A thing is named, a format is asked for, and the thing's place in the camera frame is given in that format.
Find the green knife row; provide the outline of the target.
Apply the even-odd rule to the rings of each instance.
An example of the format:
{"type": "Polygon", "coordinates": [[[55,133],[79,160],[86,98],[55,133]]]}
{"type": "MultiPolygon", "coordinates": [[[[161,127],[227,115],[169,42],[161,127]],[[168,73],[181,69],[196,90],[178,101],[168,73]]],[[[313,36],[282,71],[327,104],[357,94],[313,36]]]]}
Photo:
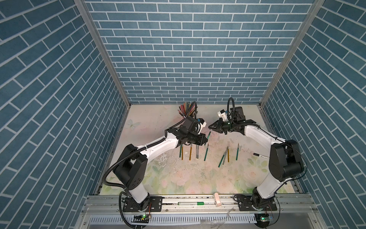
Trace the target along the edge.
{"type": "Polygon", "coordinates": [[[204,157],[204,161],[206,161],[206,159],[207,159],[208,148],[209,148],[209,143],[207,143],[207,146],[206,146],[206,148],[205,148],[205,157],[204,157]]]}

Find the yellow carving knife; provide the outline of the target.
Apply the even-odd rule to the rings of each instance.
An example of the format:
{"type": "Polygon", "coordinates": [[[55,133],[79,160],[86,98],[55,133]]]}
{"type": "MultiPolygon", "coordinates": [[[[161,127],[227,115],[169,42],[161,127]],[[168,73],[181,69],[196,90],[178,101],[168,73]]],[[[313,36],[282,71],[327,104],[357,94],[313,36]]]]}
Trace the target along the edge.
{"type": "Polygon", "coordinates": [[[230,162],[230,150],[229,150],[229,146],[227,147],[227,162],[230,162]]]}

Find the silver carving knife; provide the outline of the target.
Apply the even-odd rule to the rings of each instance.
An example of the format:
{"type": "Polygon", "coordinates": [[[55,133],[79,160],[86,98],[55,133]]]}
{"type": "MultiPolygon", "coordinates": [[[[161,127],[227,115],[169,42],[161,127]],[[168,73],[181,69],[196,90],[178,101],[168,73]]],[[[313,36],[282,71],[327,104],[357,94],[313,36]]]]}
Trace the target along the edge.
{"type": "Polygon", "coordinates": [[[226,149],[226,151],[225,151],[225,153],[224,153],[224,157],[223,157],[222,165],[224,165],[224,164],[225,164],[225,162],[226,162],[227,153],[228,153],[228,149],[226,149]]]}

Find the dark green carving knife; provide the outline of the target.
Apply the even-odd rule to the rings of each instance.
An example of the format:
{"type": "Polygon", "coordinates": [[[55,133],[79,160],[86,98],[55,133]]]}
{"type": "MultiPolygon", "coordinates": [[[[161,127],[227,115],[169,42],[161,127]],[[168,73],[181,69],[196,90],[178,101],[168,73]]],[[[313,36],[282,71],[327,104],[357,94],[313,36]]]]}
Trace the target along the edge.
{"type": "Polygon", "coordinates": [[[225,154],[223,154],[223,155],[222,155],[222,158],[221,158],[221,160],[220,160],[220,163],[219,163],[219,165],[218,165],[218,168],[220,168],[220,166],[222,165],[222,163],[223,163],[223,162],[225,162],[225,157],[226,157],[226,155],[225,155],[225,154]]]}

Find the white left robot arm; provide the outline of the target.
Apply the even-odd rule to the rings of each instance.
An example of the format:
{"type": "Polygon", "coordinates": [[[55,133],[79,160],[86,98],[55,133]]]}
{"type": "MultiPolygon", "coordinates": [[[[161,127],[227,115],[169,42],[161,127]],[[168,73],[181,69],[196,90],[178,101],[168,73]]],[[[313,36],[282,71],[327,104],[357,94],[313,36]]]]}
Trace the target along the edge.
{"type": "Polygon", "coordinates": [[[203,146],[208,142],[202,133],[206,122],[202,118],[186,117],[165,130],[163,137],[146,145],[129,144],[112,166],[112,172],[121,181],[123,189],[137,204],[148,200],[149,193],[142,184],[148,163],[163,153],[181,145],[203,146]]]}

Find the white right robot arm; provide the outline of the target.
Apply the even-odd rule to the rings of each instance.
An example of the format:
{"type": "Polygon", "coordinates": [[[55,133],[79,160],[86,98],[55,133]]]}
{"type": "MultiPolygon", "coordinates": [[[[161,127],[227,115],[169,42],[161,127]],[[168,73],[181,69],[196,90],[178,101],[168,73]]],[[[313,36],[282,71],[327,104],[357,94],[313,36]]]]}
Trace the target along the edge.
{"type": "Polygon", "coordinates": [[[246,119],[242,107],[221,110],[217,114],[219,119],[209,126],[210,130],[220,134],[241,133],[268,150],[269,174],[254,188],[252,201],[272,199],[285,183],[304,172],[304,161],[296,141],[285,140],[265,131],[255,121],[246,119]]]}

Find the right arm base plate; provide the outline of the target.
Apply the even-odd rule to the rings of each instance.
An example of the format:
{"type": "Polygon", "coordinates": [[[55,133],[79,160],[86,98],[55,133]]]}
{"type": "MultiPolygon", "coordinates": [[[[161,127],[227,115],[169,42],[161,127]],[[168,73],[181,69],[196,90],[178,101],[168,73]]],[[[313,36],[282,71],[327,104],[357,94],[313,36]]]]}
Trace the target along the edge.
{"type": "Polygon", "coordinates": [[[277,211],[274,197],[262,199],[260,196],[235,194],[233,199],[237,202],[240,211],[277,211]]]}

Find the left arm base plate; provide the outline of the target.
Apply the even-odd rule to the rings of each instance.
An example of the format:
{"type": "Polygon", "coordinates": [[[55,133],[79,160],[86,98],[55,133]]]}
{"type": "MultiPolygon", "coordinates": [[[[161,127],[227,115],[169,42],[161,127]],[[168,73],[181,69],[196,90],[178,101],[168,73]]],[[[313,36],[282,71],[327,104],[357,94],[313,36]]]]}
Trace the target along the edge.
{"type": "Polygon", "coordinates": [[[133,198],[125,198],[123,212],[161,212],[163,205],[162,196],[148,196],[141,203],[137,203],[133,198]]]}

